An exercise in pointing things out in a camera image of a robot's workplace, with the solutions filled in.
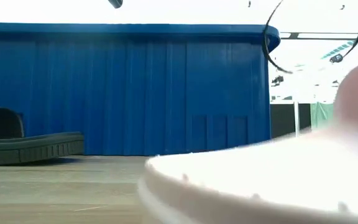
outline wooden floor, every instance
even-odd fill
[[[68,157],[0,167],[0,223],[141,223],[144,157]]]

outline ceiling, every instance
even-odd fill
[[[0,22],[264,24],[278,0],[0,0]],[[358,0],[284,0],[281,32],[357,32]]]

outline white plastic object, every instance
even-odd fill
[[[144,223],[358,224],[357,85],[358,67],[339,87],[326,129],[148,160]]]

